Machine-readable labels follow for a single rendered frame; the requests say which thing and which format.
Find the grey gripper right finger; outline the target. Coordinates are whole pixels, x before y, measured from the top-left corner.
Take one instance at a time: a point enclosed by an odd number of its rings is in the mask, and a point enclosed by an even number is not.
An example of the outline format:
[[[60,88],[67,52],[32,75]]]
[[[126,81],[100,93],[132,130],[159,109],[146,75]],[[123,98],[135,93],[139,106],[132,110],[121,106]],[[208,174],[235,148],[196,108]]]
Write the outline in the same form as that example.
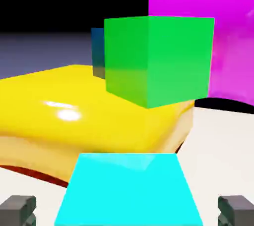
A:
[[[218,226],[254,226],[254,204],[244,196],[219,196],[218,208]]]

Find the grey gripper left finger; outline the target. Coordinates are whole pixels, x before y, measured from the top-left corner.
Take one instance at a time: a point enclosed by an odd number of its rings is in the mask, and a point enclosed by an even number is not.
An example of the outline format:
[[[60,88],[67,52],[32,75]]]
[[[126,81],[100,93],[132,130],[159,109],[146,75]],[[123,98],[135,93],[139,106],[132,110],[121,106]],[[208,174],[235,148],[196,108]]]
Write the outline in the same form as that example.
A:
[[[0,226],[36,226],[35,196],[12,195],[0,204]]]

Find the small cyan cube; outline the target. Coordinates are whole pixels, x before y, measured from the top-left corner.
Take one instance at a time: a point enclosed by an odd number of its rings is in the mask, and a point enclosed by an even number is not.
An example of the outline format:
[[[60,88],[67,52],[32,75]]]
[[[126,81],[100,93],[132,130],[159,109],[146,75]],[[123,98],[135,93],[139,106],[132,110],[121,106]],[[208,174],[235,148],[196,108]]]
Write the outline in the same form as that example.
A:
[[[203,226],[175,153],[82,153],[54,226]]]

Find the small green cube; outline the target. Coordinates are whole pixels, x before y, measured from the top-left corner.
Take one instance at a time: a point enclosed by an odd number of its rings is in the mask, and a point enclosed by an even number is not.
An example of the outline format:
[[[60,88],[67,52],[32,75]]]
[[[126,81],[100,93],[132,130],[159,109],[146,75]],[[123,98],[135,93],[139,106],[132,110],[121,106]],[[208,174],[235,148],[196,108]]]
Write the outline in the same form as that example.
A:
[[[106,19],[106,90],[145,108],[207,97],[214,23],[211,17]]]

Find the small blue cube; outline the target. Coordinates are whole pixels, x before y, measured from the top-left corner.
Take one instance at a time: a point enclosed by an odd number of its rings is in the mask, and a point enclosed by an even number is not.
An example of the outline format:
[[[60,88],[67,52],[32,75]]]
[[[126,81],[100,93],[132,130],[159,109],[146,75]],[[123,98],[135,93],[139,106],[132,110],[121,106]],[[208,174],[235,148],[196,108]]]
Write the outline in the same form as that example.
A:
[[[93,75],[105,79],[104,28],[91,28]]]

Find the large yellow box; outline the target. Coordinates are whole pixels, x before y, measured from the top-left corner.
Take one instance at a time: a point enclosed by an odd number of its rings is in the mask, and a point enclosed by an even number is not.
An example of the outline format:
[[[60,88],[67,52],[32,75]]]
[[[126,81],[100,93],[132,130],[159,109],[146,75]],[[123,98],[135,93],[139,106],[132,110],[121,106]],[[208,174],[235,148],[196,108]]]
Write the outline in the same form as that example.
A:
[[[88,65],[0,79],[0,167],[66,186],[80,153],[177,151],[193,108],[140,107],[108,93]]]

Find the large magenta box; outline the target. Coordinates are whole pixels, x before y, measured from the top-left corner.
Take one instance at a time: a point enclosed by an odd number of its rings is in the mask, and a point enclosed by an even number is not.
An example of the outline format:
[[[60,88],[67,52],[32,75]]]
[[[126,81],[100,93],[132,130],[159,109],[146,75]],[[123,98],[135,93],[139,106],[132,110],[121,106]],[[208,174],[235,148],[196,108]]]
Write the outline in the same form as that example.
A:
[[[209,96],[254,106],[254,0],[148,0],[148,13],[213,17]]]

